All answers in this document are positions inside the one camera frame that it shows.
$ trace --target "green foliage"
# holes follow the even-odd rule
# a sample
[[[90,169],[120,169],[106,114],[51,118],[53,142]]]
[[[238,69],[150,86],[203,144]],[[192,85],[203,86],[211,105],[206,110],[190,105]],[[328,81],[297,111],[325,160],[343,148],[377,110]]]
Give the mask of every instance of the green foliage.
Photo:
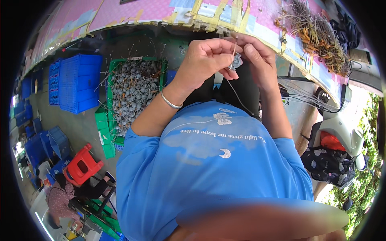
[[[349,223],[343,227],[347,237],[350,237],[354,229],[363,219],[363,215],[370,208],[376,191],[378,190],[379,179],[381,176],[381,161],[378,158],[377,147],[377,113],[378,101],[380,98],[375,94],[370,94],[370,99],[367,102],[367,107],[364,109],[364,115],[359,122],[359,128],[363,131],[364,155],[369,156],[368,168],[374,172],[374,175],[369,170],[363,172],[357,171],[355,179],[352,183],[351,198],[353,200],[352,207],[346,212],[350,217]],[[346,187],[342,190],[336,186],[330,191],[329,195],[322,202],[342,209],[343,203],[349,197],[351,187]]]

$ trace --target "pink table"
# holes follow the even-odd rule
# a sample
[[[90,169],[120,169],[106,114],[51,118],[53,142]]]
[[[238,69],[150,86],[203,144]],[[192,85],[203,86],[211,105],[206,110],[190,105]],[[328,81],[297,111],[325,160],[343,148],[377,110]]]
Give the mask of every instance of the pink table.
[[[314,0],[306,2],[312,12],[322,12]],[[234,30],[253,35],[340,103],[342,84],[347,79],[329,73],[318,58],[304,53],[298,37],[286,35],[287,44],[280,42],[281,30],[273,22],[286,4],[282,0],[137,0],[120,5],[119,0],[64,0],[40,29],[32,53],[26,53],[23,75],[64,44],[97,30],[162,22],[219,34]]]

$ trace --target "plastic stool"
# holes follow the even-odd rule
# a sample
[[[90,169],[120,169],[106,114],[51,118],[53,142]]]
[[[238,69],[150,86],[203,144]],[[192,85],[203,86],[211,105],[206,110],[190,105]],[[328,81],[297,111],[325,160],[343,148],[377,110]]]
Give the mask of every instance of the plastic stool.
[[[104,165],[103,161],[96,163],[88,152],[91,149],[88,143],[64,168],[63,174],[66,179],[74,185],[82,185],[91,176],[94,176]]]

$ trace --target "bracelet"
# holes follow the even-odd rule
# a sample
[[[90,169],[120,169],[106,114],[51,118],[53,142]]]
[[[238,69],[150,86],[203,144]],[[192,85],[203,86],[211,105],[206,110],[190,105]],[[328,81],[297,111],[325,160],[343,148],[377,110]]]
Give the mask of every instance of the bracelet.
[[[178,106],[178,105],[174,105],[174,104],[170,103],[170,102],[165,98],[164,93],[163,93],[162,91],[161,91],[161,96],[162,96],[162,98],[164,99],[164,101],[165,101],[169,106],[173,107],[174,109],[180,109],[180,108],[183,106],[183,105]]]

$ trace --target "gray floor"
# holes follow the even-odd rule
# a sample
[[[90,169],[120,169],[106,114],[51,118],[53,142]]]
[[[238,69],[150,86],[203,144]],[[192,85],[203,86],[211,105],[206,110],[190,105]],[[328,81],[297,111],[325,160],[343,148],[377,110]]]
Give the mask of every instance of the gray floor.
[[[180,47],[181,42],[176,41],[172,43],[170,40],[161,38],[158,40],[153,39],[153,42],[154,45],[148,35],[120,38],[102,45],[99,53],[106,58],[108,63],[111,59],[118,59],[120,57],[152,57],[155,56],[154,52],[157,53],[157,57],[160,57],[162,53],[162,56],[169,61],[169,69],[178,68],[184,58],[184,51],[181,51],[184,46],[182,48]],[[66,57],[70,57],[71,55],[75,55],[75,53],[68,51],[66,55]],[[104,71],[107,71],[107,65],[105,62],[102,65],[102,72]],[[39,110],[42,117],[43,129],[49,130],[56,125],[59,126],[69,139],[72,156],[74,156],[87,143],[90,143],[93,147],[91,152],[94,159],[96,161],[102,160],[104,162],[104,167],[101,169],[100,173],[102,174],[104,171],[109,170],[113,175],[115,175],[115,166],[121,152],[117,151],[114,158],[110,158],[108,160],[105,159],[94,116],[98,107],[75,115],[67,111],[62,111],[58,106],[50,106],[48,103],[47,92],[48,68],[44,69],[43,76],[43,91],[40,91],[37,94],[32,94],[29,97],[34,111],[34,118],[37,117],[37,110]],[[105,75],[101,74],[101,80],[103,80],[104,77]],[[305,82],[298,82],[297,84],[301,88],[308,89],[309,91],[313,91],[315,88],[313,84]],[[100,92],[100,101],[103,103],[106,100],[105,87],[102,86],[98,91]],[[310,110],[309,106],[301,103],[290,103],[290,105],[286,106],[286,113],[292,126],[294,141],[296,141],[297,137],[299,137],[302,125],[304,121],[306,121],[304,117]]]

